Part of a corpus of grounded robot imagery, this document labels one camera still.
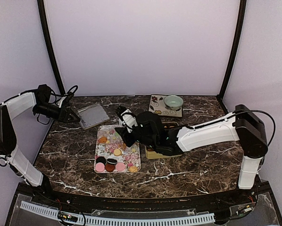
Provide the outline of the silver tin lid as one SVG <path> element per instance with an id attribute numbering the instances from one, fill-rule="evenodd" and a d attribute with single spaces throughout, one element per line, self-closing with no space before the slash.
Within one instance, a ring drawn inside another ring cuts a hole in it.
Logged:
<path id="1" fill-rule="evenodd" d="M 82 129 L 90 129 L 110 120 L 107 110 L 100 103 L 82 108 L 77 114 L 81 119 L 79 124 Z"/>

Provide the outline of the floral cookie tray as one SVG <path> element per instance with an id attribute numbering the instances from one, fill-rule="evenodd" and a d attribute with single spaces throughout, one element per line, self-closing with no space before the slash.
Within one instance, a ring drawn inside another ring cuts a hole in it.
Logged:
<path id="1" fill-rule="evenodd" d="M 105 159 L 116 159 L 118 162 L 123 162 L 126 165 L 124 171 L 113 172 L 96 172 L 99 174 L 103 173 L 131 173 L 128 169 L 130 166 L 138 167 L 138 171 L 141 169 L 141 154 L 139 143 L 134 143 L 131 147 L 127 147 L 122 141 L 120 135 L 115 131 L 116 125 L 103 125 L 100 126 L 97 133 L 97 141 L 95 148 L 95 161 L 94 161 L 94 172 L 96 159 L 100 156 Z"/>

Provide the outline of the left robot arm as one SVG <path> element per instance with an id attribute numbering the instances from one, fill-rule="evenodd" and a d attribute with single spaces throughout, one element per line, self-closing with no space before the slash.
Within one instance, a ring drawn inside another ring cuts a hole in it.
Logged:
<path id="1" fill-rule="evenodd" d="M 48 177 L 37 170 L 21 152 L 13 120 L 31 110 L 37 117 L 43 115 L 61 123 L 80 122 L 79 116 L 69 104 L 77 90 L 78 86 L 74 85 L 67 93 L 58 95 L 43 84 L 0 103 L 0 166 L 9 165 L 28 185 L 40 189 L 38 197 L 46 205 L 53 205 L 57 196 L 50 190 Z"/>

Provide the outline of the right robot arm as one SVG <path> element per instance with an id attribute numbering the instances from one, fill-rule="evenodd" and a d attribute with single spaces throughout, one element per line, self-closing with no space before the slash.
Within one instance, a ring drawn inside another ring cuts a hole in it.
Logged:
<path id="1" fill-rule="evenodd" d="M 116 110 L 120 127 L 115 130 L 127 147 L 138 142 L 164 156 L 177 156 L 193 149 L 238 141 L 244 151 L 238 188 L 231 201 L 241 204 L 249 196 L 263 157 L 268 152 L 265 124 L 245 105 L 237 105 L 227 115 L 195 126 L 164 128 L 160 117 L 149 111 L 134 115 L 120 106 Z"/>

